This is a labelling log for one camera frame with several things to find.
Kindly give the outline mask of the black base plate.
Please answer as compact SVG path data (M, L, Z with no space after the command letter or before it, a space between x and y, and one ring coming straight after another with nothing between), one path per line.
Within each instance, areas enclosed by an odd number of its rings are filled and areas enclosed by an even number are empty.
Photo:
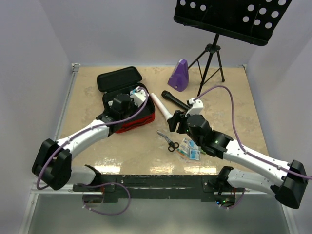
M105 203L119 199L192 199L215 201L216 195L241 192L218 175L98 175L89 186L74 185L74 192L99 192Z

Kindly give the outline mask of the red black medicine case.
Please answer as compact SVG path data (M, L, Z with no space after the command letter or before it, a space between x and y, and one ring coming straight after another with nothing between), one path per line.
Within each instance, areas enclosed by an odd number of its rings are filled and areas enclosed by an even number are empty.
M141 104L136 104L135 97L131 95L137 87L146 87L141 81L142 75L134 66L98 75L97 87L103 93L104 111L97 120L115 122L135 114ZM151 123L155 120L155 111L152 99L148 98L146 106L137 116L123 123L111 125L109 134L127 132Z

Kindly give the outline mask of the purple metronome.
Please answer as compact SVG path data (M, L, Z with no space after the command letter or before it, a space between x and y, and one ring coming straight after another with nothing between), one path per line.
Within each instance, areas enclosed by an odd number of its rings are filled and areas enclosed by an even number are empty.
M188 62L186 59L180 59L167 84L179 92L183 92L189 84Z

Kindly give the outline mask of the black microphone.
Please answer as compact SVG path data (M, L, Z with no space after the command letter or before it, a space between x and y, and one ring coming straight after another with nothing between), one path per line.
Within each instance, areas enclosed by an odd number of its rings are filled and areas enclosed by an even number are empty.
M173 103L174 105L176 105L177 107L181 108L182 110L187 111L190 108L187 104L183 103L181 100L179 100L178 98L174 97L169 91L166 91L166 90L162 91L161 96L165 100Z

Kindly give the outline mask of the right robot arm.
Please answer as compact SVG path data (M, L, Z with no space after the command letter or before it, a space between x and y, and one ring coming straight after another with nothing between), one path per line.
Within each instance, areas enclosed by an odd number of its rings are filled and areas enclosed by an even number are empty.
M170 132L187 134L207 155L240 164L252 172L247 175L227 169L217 179L220 190L248 188L272 194L281 204L298 209L308 185L304 165L297 160L278 160L244 146L231 136L213 130L202 115L183 111L166 114Z

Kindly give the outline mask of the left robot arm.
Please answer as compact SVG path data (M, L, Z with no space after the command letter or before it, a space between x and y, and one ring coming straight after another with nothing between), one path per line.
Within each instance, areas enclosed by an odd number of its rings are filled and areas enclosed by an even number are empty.
M47 139L39 149L32 173L37 176L36 188L59 190L66 184L83 184L89 191L101 186L97 171L91 166L73 169L72 161L88 147L106 139L137 117L146 106L149 95L143 90L137 93L119 94L109 111L104 112L86 127L58 140Z

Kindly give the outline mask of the black music stand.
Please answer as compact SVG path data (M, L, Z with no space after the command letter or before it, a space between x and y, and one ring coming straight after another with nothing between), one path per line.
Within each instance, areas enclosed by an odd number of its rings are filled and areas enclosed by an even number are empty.
M290 4L289 0L178 0L176 23L215 33L213 43L205 48L209 57L200 86L208 81L213 54L219 53L219 36L265 46Z

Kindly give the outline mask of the bandage packets pile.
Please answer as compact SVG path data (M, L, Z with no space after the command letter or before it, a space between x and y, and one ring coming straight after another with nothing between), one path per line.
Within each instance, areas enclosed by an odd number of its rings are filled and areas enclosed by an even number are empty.
M200 161L201 147L197 146L191 139L184 138L177 149L186 160Z

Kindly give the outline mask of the black handled scissors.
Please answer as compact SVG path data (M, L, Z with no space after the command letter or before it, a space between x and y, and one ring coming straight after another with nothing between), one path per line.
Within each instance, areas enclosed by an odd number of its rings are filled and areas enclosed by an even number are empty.
M159 130L157 130L156 132L158 135L162 136L166 140L166 142L168 143L168 151L169 152L174 152L176 149L179 148L178 142L173 142L164 133L160 132Z

